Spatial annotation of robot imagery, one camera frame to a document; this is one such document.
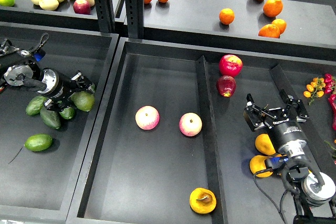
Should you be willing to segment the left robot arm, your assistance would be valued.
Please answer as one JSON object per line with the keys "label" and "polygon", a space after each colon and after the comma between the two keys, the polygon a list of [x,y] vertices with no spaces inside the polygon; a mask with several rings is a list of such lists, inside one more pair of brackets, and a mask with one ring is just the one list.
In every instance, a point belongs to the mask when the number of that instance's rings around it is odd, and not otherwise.
{"label": "left robot arm", "polygon": [[95,85],[80,71],[68,77],[53,68],[41,68],[38,62],[45,55],[44,44],[49,35],[44,33],[39,44],[28,50],[20,49],[9,39],[1,43],[1,87],[25,86],[47,98],[44,107],[61,112],[72,104],[75,93],[94,94]]}

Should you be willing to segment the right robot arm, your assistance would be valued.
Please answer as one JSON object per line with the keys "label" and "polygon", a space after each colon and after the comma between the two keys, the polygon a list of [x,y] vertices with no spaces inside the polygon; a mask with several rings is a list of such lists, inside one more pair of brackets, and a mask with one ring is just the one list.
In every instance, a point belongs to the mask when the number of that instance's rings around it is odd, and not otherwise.
{"label": "right robot arm", "polygon": [[252,131],[264,129],[277,157],[268,157],[253,176],[276,172],[284,186],[284,195],[291,194],[296,215],[294,223],[335,223],[335,182],[327,174],[312,166],[304,147],[307,137],[300,124],[308,112],[300,99],[279,92],[284,108],[261,108],[251,94],[247,94],[244,119]]}

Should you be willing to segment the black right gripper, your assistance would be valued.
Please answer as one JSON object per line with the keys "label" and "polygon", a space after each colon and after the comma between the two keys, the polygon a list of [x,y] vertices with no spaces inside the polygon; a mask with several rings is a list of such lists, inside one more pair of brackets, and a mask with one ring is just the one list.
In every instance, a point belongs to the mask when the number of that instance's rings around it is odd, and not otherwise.
{"label": "black right gripper", "polygon": [[281,89],[279,94],[286,105],[285,108],[274,108],[268,111],[255,105],[252,95],[248,93],[243,117],[253,132],[265,126],[268,127],[267,134],[278,154],[305,156],[303,148],[308,139],[299,123],[306,122],[309,114],[301,99],[295,99],[284,89]]}

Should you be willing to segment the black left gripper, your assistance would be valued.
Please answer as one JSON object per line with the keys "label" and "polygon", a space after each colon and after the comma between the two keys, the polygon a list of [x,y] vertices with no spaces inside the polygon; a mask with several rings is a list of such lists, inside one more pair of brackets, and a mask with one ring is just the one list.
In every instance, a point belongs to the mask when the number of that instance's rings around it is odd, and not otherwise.
{"label": "black left gripper", "polygon": [[81,91],[95,94],[96,86],[84,76],[81,71],[69,78],[53,69],[44,69],[42,83],[46,88],[41,92],[44,96],[43,105],[49,111],[62,112],[66,108],[74,107],[70,96],[73,92]]}

